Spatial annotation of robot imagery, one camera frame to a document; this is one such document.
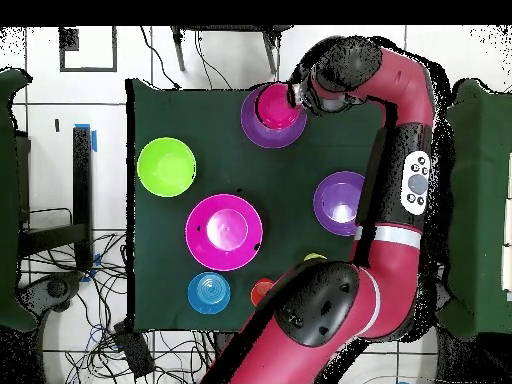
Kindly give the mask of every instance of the lime green bowl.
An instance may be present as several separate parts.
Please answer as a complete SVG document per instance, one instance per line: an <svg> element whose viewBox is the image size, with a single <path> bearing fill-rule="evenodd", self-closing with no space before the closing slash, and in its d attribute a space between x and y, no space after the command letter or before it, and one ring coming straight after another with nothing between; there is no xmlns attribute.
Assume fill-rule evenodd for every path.
<svg viewBox="0 0 512 384"><path fill-rule="evenodd" d="M178 196L194 181L196 159L182 141L157 138L140 152L137 175L142 185L155 196Z"/></svg>

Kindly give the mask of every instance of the purple bowl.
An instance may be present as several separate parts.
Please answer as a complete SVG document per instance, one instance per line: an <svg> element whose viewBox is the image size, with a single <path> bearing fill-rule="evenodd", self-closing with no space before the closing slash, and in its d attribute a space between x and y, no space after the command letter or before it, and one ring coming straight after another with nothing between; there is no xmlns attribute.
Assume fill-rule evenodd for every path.
<svg viewBox="0 0 512 384"><path fill-rule="evenodd" d="M356 233L356 215L364 177L355 172L336 172L325 178L313 197L313 209L322 226L339 236Z"/></svg>
<svg viewBox="0 0 512 384"><path fill-rule="evenodd" d="M256 116L255 104L258 95L267 85L258 87L251 91L245 98L240 113L242 128L245 135L254 144L268 149L286 147L297 140L306 127L307 114L301 111L297 120L289 128L282 130L271 130L267 128Z"/></svg>

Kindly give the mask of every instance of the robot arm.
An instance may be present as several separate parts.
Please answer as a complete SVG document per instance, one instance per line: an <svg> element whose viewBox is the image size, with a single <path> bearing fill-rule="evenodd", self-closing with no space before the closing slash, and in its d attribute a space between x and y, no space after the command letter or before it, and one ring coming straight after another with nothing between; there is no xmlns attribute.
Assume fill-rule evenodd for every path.
<svg viewBox="0 0 512 384"><path fill-rule="evenodd" d="M323 115L369 100L385 113L350 262L313 259L283 275L201 384L313 384L344 344L392 334L413 308L431 168L428 74L363 37L324 40L298 69L290 104Z"/></svg>

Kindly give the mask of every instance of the green tabletop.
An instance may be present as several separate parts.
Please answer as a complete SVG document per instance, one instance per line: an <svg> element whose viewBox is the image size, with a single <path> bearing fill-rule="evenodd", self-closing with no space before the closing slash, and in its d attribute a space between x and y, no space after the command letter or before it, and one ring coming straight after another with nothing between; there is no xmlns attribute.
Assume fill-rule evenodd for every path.
<svg viewBox="0 0 512 384"><path fill-rule="evenodd" d="M313 213L313 194L329 174L364 175L381 113L365 104L327 117L309 117L291 146L263 149L245 136L240 108L247 90L155 90L132 80L135 95L136 161L159 137L185 142L197 161L192 186L174 198L159 198L135 182L135 327L138 330L237 331L254 310L250 291L261 277L279 278L308 253L347 260L352 237L326 231ZM263 222L263 243L245 267L221 273L231 301L216 315L201 315L188 303L187 288L207 271L191 256L185 221L204 198L243 197Z"/></svg>

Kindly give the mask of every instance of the power strip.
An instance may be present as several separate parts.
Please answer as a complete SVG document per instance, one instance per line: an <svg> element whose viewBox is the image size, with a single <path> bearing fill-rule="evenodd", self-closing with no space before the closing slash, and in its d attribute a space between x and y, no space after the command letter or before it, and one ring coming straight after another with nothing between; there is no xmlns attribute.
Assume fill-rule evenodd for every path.
<svg viewBox="0 0 512 384"><path fill-rule="evenodd" d="M126 332L123 321L114 325L114 330L113 338L116 345L119 351L126 355L126 361L135 378L144 377L155 371L155 361L142 333Z"/></svg>

